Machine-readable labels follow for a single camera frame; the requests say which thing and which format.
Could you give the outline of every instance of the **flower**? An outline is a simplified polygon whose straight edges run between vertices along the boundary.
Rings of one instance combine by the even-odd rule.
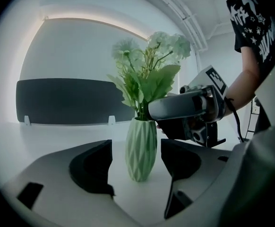
[[[172,37],[165,32],[155,32],[148,38],[148,46],[152,49],[157,47],[161,54],[171,51]]]
[[[173,44],[173,56],[176,56],[177,60],[183,60],[190,56],[190,42],[182,35],[174,35],[176,38],[175,43]]]
[[[122,61],[124,60],[124,55],[129,55],[136,49],[140,49],[140,47],[133,39],[121,40],[112,47],[112,57],[117,61]]]
[[[171,55],[167,56],[163,61],[164,65],[179,65],[180,60],[178,59],[178,55],[172,53]]]
[[[131,51],[129,54],[129,58],[135,68],[139,68],[145,63],[145,58],[140,49],[134,49],[133,51]]]

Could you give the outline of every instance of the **black cable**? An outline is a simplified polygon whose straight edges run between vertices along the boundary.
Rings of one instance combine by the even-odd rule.
[[[238,132],[238,136],[240,137],[240,141],[241,143],[245,142],[242,135],[241,135],[241,122],[240,122],[240,119],[237,115],[237,112],[233,106],[233,104],[231,103],[231,101],[234,101],[234,99],[232,98],[224,98],[224,101],[225,103],[227,104],[228,108],[233,112],[234,114],[234,117],[235,117],[235,120],[236,120],[236,123],[237,123],[237,132]]]
[[[248,132],[249,132],[249,127],[250,127],[250,122],[251,122],[251,116],[252,116],[252,109],[253,109],[253,102],[251,101],[251,112],[250,112],[249,124],[248,124],[248,129],[247,129],[247,132],[246,132],[245,139],[247,138],[247,135],[248,135]]]

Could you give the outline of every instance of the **bouquet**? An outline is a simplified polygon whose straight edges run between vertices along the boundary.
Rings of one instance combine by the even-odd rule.
[[[125,105],[137,112],[137,119],[147,117],[148,104],[172,90],[181,60],[190,56],[190,43],[182,35],[155,32],[141,50],[133,39],[125,39],[112,48],[118,76],[108,78],[122,91]]]

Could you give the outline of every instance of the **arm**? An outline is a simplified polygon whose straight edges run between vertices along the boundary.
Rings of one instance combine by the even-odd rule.
[[[226,97],[232,98],[233,106],[236,110],[247,105],[254,97],[255,90],[259,87],[259,67],[258,62],[250,47],[241,48],[242,73],[229,87]],[[226,108],[225,116],[232,113]]]

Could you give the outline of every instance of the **plant stem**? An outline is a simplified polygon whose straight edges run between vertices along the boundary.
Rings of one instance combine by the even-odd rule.
[[[145,57],[145,63],[146,63],[146,65],[148,65],[148,61],[149,61],[148,49],[145,50],[144,57]]]
[[[137,51],[141,52],[143,55],[145,55],[145,53],[142,50],[136,49]]]
[[[157,46],[155,47],[155,50],[157,50],[158,48],[160,48],[160,46],[161,46],[161,42],[157,43]]]
[[[154,57],[151,58],[150,65],[149,65],[149,70],[152,70],[153,61],[154,61]]]
[[[129,60],[129,63],[130,63],[131,68],[133,69],[134,72],[136,72],[136,71],[134,70],[134,67],[133,67],[132,63],[131,63],[131,60],[130,60],[129,55],[126,55],[126,56],[127,56],[128,60]]]
[[[168,54],[166,54],[166,55],[163,56],[162,58],[158,59],[157,62],[155,63],[155,66],[153,67],[153,69],[156,67],[156,65],[157,65],[157,63],[158,63],[159,61],[161,61],[162,59],[166,58],[168,55],[170,55],[170,54],[172,54],[172,53],[173,53],[173,51],[170,51]]]
[[[134,102],[134,105],[135,105],[134,110],[135,110],[135,111],[137,112],[137,114],[138,114],[137,101],[136,101],[135,99],[133,99],[133,102]]]
[[[139,119],[142,120],[143,114],[142,114],[141,103],[137,102],[137,106],[138,106],[138,113],[139,113],[138,116],[139,116]]]

